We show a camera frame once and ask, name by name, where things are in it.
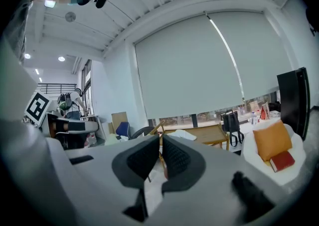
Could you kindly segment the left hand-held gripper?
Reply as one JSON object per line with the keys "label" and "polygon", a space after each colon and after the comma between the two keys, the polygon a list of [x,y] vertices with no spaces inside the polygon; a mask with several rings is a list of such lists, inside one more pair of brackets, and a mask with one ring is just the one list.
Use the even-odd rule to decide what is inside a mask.
{"label": "left hand-held gripper", "polygon": [[87,145],[88,136],[99,130],[99,124],[95,120],[68,119],[63,111],[58,108],[46,94],[36,91],[31,97],[26,110],[27,116],[42,132],[45,137],[51,138],[49,133],[47,116],[56,117],[56,136],[64,149],[81,149]]}

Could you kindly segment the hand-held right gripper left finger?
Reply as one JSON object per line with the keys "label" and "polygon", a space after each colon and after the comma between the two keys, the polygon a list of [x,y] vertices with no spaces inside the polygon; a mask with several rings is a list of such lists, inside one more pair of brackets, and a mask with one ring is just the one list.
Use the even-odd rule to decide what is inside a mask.
{"label": "hand-held right gripper left finger", "polygon": [[159,135],[146,136],[145,141],[119,153],[112,161],[112,170],[121,184],[138,190],[133,206],[123,213],[139,222],[148,218],[144,182],[159,158]]}

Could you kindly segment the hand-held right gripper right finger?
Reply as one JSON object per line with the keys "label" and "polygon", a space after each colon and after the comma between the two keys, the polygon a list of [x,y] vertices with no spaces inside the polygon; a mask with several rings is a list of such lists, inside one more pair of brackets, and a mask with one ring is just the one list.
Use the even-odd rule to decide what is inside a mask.
{"label": "hand-held right gripper right finger", "polygon": [[162,157],[168,176],[161,188],[163,193],[190,189],[200,180],[206,169],[205,159],[199,152],[168,135],[162,138]]}

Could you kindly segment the person's left forearm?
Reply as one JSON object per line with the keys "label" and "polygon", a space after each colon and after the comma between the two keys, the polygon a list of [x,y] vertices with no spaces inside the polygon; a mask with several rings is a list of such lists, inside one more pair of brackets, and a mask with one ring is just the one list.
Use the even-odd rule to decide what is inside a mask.
{"label": "person's left forearm", "polygon": [[55,138],[56,136],[56,117],[55,115],[48,115],[48,126],[49,126],[49,133],[51,138]]}

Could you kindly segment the black metal railing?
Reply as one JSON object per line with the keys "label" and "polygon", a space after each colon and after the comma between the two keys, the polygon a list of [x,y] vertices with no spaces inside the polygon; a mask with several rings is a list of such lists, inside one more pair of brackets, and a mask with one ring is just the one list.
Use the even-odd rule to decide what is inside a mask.
{"label": "black metal railing", "polygon": [[76,84],[63,84],[63,83],[39,83],[36,91],[40,91],[49,95],[60,95],[64,93],[71,93],[76,88]]}

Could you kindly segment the pale green cloth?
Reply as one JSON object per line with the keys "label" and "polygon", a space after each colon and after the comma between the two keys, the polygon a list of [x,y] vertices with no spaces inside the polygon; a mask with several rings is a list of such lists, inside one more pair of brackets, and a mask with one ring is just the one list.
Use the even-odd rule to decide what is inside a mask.
{"label": "pale green cloth", "polygon": [[108,137],[106,138],[106,141],[104,143],[105,146],[108,145],[113,145],[113,144],[117,144],[120,142],[126,142],[128,141],[129,138],[126,136],[120,136],[120,135],[116,135],[116,134],[109,134]]}

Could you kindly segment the wooden tray table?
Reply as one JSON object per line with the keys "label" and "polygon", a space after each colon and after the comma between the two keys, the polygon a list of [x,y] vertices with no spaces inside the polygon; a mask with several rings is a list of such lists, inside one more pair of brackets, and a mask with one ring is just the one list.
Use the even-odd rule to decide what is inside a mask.
{"label": "wooden tray table", "polygon": [[[170,133],[177,129],[165,129],[163,126],[164,121],[161,121],[148,135],[160,134],[160,145],[162,145],[162,135],[170,135]],[[197,137],[196,142],[216,146],[219,145],[221,149],[229,151],[230,137],[222,129],[222,124],[214,124],[209,126],[195,127],[181,129]]]}

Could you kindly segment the dark blue padded chair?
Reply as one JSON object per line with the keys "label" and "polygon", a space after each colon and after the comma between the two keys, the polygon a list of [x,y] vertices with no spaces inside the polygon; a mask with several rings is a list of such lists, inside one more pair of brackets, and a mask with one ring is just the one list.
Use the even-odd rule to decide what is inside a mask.
{"label": "dark blue padded chair", "polygon": [[131,139],[131,130],[129,122],[121,122],[116,129],[116,138],[120,142],[125,142]]}

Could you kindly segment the dark framed window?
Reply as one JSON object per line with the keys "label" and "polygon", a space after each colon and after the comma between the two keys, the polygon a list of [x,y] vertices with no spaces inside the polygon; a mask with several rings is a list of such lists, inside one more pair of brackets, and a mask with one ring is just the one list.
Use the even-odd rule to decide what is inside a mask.
{"label": "dark framed window", "polygon": [[244,124],[248,122],[249,118],[251,118],[252,111],[259,115],[263,104],[267,102],[274,103],[276,101],[281,102],[279,90],[247,100],[245,103],[233,107],[201,112],[197,114],[149,119],[147,121],[147,125],[153,127],[159,124],[161,121],[164,121],[163,126],[165,129],[209,126],[222,123],[221,114],[229,111],[237,111],[239,124]]}

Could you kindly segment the cardboard sheet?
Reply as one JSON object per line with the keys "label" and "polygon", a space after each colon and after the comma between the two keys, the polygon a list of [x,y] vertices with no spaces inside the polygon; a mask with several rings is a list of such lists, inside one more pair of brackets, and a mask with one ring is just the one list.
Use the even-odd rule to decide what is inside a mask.
{"label": "cardboard sheet", "polygon": [[113,113],[111,116],[114,132],[116,132],[122,122],[128,121],[126,112]]}

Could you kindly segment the black backpack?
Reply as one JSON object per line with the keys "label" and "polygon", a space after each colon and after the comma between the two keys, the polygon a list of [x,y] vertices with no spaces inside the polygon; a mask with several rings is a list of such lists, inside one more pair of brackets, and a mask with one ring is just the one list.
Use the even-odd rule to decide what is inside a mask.
{"label": "black backpack", "polygon": [[231,146],[236,147],[238,143],[242,144],[244,140],[244,134],[240,131],[237,111],[229,111],[221,114],[221,121],[223,121],[222,129],[224,132],[229,132]]}

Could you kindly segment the person's grey sweatshirt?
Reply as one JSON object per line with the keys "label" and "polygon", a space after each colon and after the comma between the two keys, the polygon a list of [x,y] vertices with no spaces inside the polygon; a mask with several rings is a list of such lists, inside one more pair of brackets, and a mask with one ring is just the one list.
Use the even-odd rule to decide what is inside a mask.
{"label": "person's grey sweatshirt", "polygon": [[25,60],[26,22],[32,4],[33,2],[30,0],[23,0],[16,8],[14,14],[11,16],[9,24],[4,31],[11,49],[21,65],[24,64]]}

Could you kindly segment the orange cushion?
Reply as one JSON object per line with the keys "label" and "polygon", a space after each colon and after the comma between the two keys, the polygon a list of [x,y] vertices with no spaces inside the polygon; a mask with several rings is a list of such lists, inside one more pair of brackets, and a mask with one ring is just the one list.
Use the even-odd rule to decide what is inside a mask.
{"label": "orange cushion", "polygon": [[263,161],[292,148],[289,133],[281,120],[267,128],[253,130],[258,154]]}

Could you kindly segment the wide grey roller blind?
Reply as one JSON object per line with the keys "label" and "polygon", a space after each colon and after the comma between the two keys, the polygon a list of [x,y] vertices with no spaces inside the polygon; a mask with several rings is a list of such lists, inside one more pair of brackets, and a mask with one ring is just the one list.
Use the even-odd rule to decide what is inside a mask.
{"label": "wide grey roller blind", "polygon": [[149,119],[185,116],[237,106],[244,88],[222,24],[229,12],[169,25],[135,46]]}

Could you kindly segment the red paper bag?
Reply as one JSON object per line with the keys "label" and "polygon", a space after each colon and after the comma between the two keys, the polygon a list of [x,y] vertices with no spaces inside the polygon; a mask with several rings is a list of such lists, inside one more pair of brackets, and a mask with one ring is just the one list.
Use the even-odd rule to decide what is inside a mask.
{"label": "red paper bag", "polygon": [[269,110],[267,104],[262,105],[261,113],[260,113],[260,119],[261,120],[267,120],[269,119]]}

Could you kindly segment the red book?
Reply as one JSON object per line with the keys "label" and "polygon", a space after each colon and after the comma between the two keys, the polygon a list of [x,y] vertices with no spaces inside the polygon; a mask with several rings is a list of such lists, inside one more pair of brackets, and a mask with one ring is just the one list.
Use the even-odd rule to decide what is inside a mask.
{"label": "red book", "polygon": [[273,156],[270,160],[270,165],[273,168],[274,172],[282,171],[295,163],[295,159],[290,154],[289,151],[283,151],[275,156]]}

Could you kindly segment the narrow grey roller blind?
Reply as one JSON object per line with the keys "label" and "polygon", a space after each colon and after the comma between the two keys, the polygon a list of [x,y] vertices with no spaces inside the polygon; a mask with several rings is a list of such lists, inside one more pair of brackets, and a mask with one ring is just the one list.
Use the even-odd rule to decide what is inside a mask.
{"label": "narrow grey roller blind", "polygon": [[210,14],[227,42],[246,100],[278,88],[277,76],[292,70],[281,39],[262,13],[229,11]]}

